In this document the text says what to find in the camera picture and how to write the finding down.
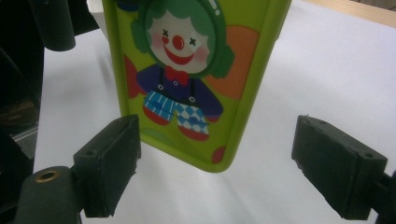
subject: clown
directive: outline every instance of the clown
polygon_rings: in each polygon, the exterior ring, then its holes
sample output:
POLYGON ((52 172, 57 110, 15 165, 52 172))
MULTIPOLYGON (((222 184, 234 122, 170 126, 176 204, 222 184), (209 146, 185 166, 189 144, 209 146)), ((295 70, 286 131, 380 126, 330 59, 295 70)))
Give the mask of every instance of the clown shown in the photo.
POLYGON ((201 77, 225 77, 233 63, 215 0, 142 0, 132 23, 136 47, 155 64, 137 72, 143 110, 160 125, 177 117, 190 139, 205 141, 223 107, 201 77))

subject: green hair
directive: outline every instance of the green hair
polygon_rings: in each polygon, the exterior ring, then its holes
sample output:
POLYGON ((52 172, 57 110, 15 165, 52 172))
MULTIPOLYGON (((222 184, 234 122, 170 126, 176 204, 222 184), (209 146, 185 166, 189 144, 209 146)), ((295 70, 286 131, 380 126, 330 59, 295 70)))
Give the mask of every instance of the green hair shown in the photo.
POLYGON ((162 17, 166 10, 181 19, 191 19, 191 23, 200 35, 208 36, 207 45, 210 54, 207 58, 208 67, 195 77, 212 75, 225 77, 233 64, 233 52, 226 45, 225 21, 220 8, 214 11, 209 0, 141 0, 139 2, 139 19, 132 23, 134 42, 140 51, 149 52, 149 28, 153 19, 162 17))

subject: white table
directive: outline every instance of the white table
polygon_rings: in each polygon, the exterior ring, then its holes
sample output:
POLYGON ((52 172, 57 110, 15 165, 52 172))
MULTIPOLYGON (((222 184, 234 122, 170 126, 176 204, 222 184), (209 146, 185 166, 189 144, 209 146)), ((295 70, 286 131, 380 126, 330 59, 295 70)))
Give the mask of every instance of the white table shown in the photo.
MULTIPOLYGON (((335 224, 341 219, 290 158, 298 115, 324 119, 396 169, 396 29, 294 1, 233 165, 209 174, 142 145, 108 224, 335 224)), ((35 170, 73 154, 120 116, 105 37, 46 51, 35 170)))

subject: green container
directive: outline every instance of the green container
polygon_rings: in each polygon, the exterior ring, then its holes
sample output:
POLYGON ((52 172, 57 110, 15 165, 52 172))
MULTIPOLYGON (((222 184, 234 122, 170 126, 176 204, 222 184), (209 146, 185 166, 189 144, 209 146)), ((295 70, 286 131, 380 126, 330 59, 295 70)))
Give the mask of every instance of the green container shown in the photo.
POLYGON ((232 163, 290 0, 104 0, 123 116, 208 172, 232 163))

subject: screw hole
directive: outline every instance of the screw hole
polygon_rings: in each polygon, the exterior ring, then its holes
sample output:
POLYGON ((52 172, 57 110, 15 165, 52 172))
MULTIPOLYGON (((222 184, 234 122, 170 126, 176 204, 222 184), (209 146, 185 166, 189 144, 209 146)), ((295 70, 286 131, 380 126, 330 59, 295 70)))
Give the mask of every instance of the screw hole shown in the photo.
POLYGON ((47 171, 46 173, 38 176, 35 179, 35 181, 37 183, 46 183, 46 182, 50 182, 51 180, 55 179, 58 176, 59 176, 59 172, 57 171, 47 171))

